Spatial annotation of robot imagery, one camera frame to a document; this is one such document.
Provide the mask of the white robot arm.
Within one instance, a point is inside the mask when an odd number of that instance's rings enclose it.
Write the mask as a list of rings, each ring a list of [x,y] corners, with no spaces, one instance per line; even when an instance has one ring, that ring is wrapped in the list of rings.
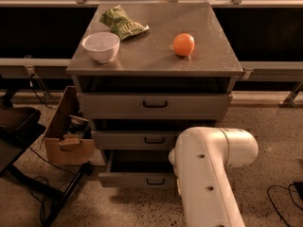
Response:
[[[245,130],[195,127],[179,134],[169,161],[187,227],[245,227],[225,170],[257,156],[258,143]]]

